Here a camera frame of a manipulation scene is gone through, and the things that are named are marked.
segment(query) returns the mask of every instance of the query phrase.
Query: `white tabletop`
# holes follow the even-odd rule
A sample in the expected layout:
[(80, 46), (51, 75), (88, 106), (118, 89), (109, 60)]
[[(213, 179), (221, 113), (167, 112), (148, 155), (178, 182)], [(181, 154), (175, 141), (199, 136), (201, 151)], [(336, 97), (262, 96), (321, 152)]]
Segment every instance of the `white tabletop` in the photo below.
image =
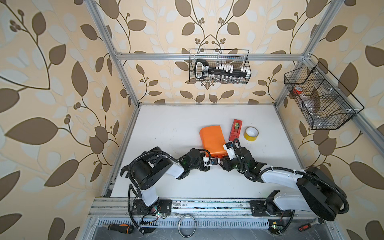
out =
[[(228, 142), (234, 119), (243, 121), (239, 140), (256, 161), (300, 169), (272, 105), (144, 105), (121, 168), (156, 146), (176, 159), (191, 148), (202, 148), (199, 132), (207, 126), (220, 125)], [(248, 126), (259, 130), (259, 136), (253, 142), (243, 136)], [(125, 174), (123, 177), (119, 174), (111, 197), (127, 197), (129, 183)], [(235, 169), (227, 172), (219, 165), (212, 166), (208, 172), (191, 170), (182, 180), (164, 174), (155, 186), (159, 197), (169, 198), (266, 198), (273, 190), (283, 188), (276, 184), (251, 182)]]

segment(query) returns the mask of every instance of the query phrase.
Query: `wire basket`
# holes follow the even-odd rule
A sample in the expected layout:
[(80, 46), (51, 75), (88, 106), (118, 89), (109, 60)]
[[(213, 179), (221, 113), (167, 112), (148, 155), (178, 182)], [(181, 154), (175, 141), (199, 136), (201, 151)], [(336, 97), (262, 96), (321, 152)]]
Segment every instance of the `wire basket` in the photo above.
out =
[(249, 50), (189, 50), (189, 82), (247, 84), (252, 73)]
[[(325, 78), (325, 73), (330, 73), (337, 80), (338, 87), (333, 87)], [(301, 67), (285, 73), (284, 84), (311, 129), (338, 129), (364, 109), (361, 102), (321, 62), (315, 67)], [(346, 99), (361, 107), (352, 107)]]

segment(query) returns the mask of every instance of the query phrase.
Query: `wallpaper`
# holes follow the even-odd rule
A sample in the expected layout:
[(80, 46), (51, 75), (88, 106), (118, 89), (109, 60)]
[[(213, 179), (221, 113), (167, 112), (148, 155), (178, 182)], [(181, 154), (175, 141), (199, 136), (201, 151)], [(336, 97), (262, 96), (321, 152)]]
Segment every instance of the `wallpaper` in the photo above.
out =
[(81, 3), (0, 0), (0, 239), (80, 235), (130, 121)]
[(189, 79), (185, 61), (123, 61), (139, 102), (183, 104), (273, 103), (283, 89), (292, 61), (250, 61), (248, 84), (221, 84)]
[(123, 53), (181, 53), (182, 48), (302, 53), (327, 0), (96, 0)]
[[(384, 134), (383, 10), (382, 1), (346, 0), (313, 58), (340, 78), (366, 107), (360, 114)], [(280, 112), (305, 166), (320, 168), (345, 191), (350, 210), (337, 219), (346, 238), (384, 239), (384, 158), (370, 140), (352, 121), (338, 130), (310, 130), (290, 96)]]

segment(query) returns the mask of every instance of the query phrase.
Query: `yellow tape roll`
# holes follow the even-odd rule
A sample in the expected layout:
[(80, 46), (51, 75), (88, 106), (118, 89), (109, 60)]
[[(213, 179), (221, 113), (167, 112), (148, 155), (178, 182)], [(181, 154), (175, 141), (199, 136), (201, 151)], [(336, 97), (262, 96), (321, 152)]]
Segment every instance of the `yellow tape roll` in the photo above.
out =
[(254, 127), (247, 127), (244, 132), (244, 138), (250, 142), (256, 140), (259, 136), (259, 131)]

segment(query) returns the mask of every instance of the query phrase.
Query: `metal ring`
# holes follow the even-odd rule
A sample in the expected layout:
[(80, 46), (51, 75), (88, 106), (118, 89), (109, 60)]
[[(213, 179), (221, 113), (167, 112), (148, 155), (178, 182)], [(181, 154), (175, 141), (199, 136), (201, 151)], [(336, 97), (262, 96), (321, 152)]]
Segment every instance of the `metal ring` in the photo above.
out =
[[(184, 235), (181, 233), (181, 231), (180, 231), (181, 222), (182, 222), (182, 221), (183, 221), (183, 219), (184, 219), (184, 218), (186, 218), (186, 217), (190, 217), (190, 218), (192, 218), (192, 219), (193, 219), (193, 221), (195, 222), (195, 229), (193, 230), (192, 234), (191, 234), (191, 235), (189, 235), (189, 236), (184, 236)], [(191, 215), (184, 215), (184, 216), (182, 216), (182, 217), (180, 218), (180, 220), (179, 220), (179, 224), (177, 225), (177, 229), (179, 230), (179, 233), (180, 233), (180, 235), (181, 235), (182, 237), (185, 237), (185, 238), (187, 238), (187, 237), (190, 237), (190, 236), (192, 236), (192, 235), (195, 233), (195, 231), (196, 231), (196, 220), (195, 220), (195, 218), (194, 218), (194, 217), (192, 217)]]

